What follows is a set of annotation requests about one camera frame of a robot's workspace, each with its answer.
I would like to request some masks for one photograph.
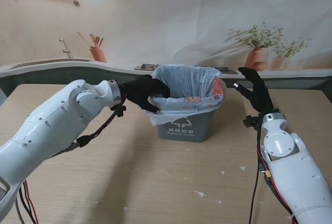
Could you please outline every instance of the plastic garbage bag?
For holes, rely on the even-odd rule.
[[[151,98],[151,103],[160,109],[157,114],[147,112],[151,116],[151,123],[165,124],[218,109],[226,89],[221,75],[212,67],[163,65],[155,69],[153,78],[170,88],[171,97]]]

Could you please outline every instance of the backdrop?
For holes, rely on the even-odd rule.
[[[92,58],[77,35],[104,38],[112,64],[187,63],[237,68],[249,49],[235,30],[265,21],[282,25],[290,43],[312,38],[288,69],[332,67],[332,0],[0,0],[0,65]],[[268,60],[276,55],[270,50]]]

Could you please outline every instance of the wooden spoon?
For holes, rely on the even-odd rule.
[[[82,38],[90,46],[90,44],[88,43],[88,41],[86,41],[86,39],[82,36],[81,33],[77,32],[77,34],[80,36],[80,38]]]
[[[103,38],[102,39],[100,39],[100,42],[99,42],[99,47],[101,46],[101,44],[102,44],[102,42],[103,42]]]
[[[100,40],[100,38],[97,36],[97,37],[95,38],[95,47],[96,47],[96,48],[99,46],[99,40]]]
[[[94,35],[90,34],[90,38],[91,40],[93,41],[94,45],[95,45],[95,38],[94,38]]]

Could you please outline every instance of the gray trash can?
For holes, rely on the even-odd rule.
[[[158,125],[158,135],[163,139],[203,142],[208,136],[214,113],[215,110]]]
[[[151,97],[160,113],[147,112],[151,123],[157,125],[159,137],[203,142],[224,99],[226,86],[220,71],[211,67],[163,65],[154,71],[153,78],[165,83],[171,91],[167,99]]]

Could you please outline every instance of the faucet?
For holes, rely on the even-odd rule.
[[[67,56],[68,56],[68,58],[73,58],[73,55],[72,55],[71,51],[69,50],[66,41],[65,41],[63,38],[59,39],[59,41],[62,41],[63,44],[64,44],[65,47],[66,47],[66,49],[63,49],[63,50],[62,50],[62,53],[66,53]]]

